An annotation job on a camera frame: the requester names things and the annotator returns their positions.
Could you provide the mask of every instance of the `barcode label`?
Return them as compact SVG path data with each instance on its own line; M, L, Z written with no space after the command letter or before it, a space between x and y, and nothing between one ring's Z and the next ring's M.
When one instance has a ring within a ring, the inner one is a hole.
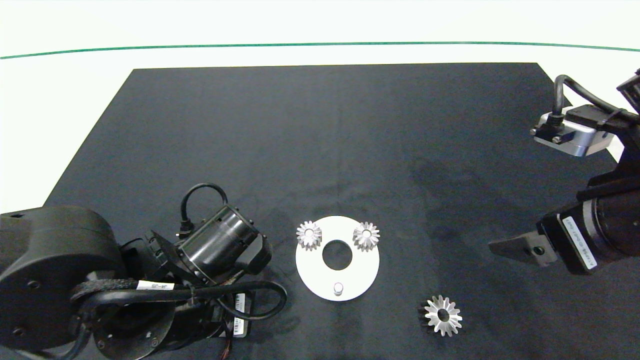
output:
M153 281L138 281L137 290L173 290L173 285L170 282L153 282Z
M245 294L236 294L236 310L244 313ZM244 334L244 320L234 318L234 336Z
M567 233L569 233L569 236L571 236L571 240L573 240L575 248L578 249L578 253L584 261L584 265L587 269L591 270L596 267L598 265L596 258L593 257L591 249L589 249L589 245L584 241L584 237L582 237L582 233L580 232L580 229L578 229L578 225L573 221L573 218L564 218L562 223L564 224L564 228Z

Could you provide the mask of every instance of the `black table mat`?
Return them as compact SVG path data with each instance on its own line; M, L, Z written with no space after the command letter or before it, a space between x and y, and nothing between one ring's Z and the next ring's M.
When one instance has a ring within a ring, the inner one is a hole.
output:
M134 70L46 205L91 208L124 243L175 234L182 194L221 185L273 245L257 278L289 291L234 359L638 358L636 259L577 277L486 246L533 230L614 166L606 152L574 158L531 140L551 97L532 63ZM202 190L189 212L218 205ZM296 271L296 227L328 215L381 230L378 276L345 303ZM438 294L461 309L453 338L419 325L419 302ZM222 346L155 358L217 358Z

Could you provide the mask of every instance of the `bevel gear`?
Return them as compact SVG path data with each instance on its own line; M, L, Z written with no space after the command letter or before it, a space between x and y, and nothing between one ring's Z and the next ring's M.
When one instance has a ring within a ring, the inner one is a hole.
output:
M455 302L449 302L448 297L443 299L442 295L438 295L438 298L433 297L433 301L427 300L422 304L420 312L424 313L425 322L429 320L426 326L433 326L433 332L440 331L442 336L445 333L452 336L452 333L458 333L458 327L462 328L460 310L456 309Z
M298 243L305 250L314 250L322 241L322 230L315 222L305 221L298 228Z
M360 250L369 251L378 244L380 238L379 232L380 230L378 230L374 224L361 222L360 225L353 230L354 244Z

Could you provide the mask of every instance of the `center hole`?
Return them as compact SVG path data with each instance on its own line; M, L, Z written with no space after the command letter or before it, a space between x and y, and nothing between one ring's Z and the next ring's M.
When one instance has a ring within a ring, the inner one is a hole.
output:
M443 322L449 321L449 312L445 309L438 310L438 319Z
M342 270L351 264L351 248L342 240L332 240L324 246L322 259L326 266Z

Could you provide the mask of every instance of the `white circular plate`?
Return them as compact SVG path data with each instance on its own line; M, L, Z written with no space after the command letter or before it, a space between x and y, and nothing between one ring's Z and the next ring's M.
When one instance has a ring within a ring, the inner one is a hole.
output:
M378 274L378 247L369 251L356 247L353 231L360 223L352 218L326 217L316 221L316 224L322 230L320 246L305 250L296 244L296 266L302 281L314 294L326 300L347 301L362 295ZM324 247L333 240L341 240L351 248L351 263L342 270L330 268L322 257Z

